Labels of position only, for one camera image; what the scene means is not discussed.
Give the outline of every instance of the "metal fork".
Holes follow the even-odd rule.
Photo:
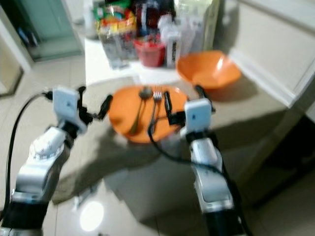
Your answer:
[[[161,91],[154,91],[153,93],[154,106],[153,106],[153,112],[152,112],[150,124],[153,123],[155,120],[157,103],[159,103],[162,100],[162,97],[163,95]],[[155,131],[155,124],[152,125],[151,127],[151,133],[153,134],[154,131]]]

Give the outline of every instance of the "metal spoon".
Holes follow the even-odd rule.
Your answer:
[[[152,89],[150,87],[143,87],[143,89],[141,89],[141,91],[139,92],[139,97],[141,98],[141,103],[140,103],[140,106],[138,109],[136,119],[135,119],[135,121],[134,121],[134,123],[130,129],[131,134],[135,134],[137,131],[142,102],[149,99],[150,97],[152,97],[152,94],[153,94],[153,92],[152,92]]]

